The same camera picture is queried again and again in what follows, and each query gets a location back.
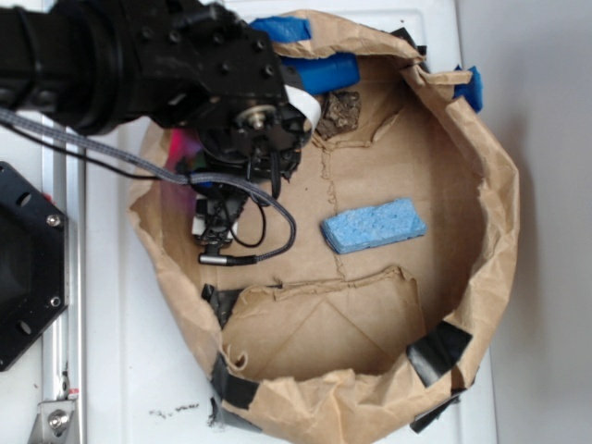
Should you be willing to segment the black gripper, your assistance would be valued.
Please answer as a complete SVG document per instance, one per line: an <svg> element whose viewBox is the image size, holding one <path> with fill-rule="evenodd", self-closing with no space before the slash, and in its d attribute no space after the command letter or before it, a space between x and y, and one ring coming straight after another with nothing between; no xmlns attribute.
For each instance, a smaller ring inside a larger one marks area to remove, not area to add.
<svg viewBox="0 0 592 444"><path fill-rule="evenodd" d="M302 149L315 131L315 98L290 94L283 105L255 105L232 115L223 128L191 132L206 152L212 170L247 179L290 179Z"/></svg>

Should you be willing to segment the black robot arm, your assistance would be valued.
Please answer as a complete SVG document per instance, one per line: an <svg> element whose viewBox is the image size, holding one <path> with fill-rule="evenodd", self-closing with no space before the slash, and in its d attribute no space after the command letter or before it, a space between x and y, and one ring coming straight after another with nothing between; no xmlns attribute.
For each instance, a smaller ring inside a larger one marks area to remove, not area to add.
<svg viewBox="0 0 592 444"><path fill-rule="evenodd" d="M81 135L140 117L184 129L210 166L289 178L312 120L289 98L300 84L268 35L197 1L59 1L1 11L1 106L38 111Z"/></svg>

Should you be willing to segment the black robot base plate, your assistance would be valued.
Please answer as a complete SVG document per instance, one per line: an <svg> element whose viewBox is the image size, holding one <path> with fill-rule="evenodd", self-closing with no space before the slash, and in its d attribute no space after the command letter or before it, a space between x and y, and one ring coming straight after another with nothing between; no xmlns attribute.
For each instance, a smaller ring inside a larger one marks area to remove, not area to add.
<svg viewBox="0 0 592 444"><path fill-rule="evenodd" d="M68 219L1 163L1 370L9 370L66 308Z"/></svg>

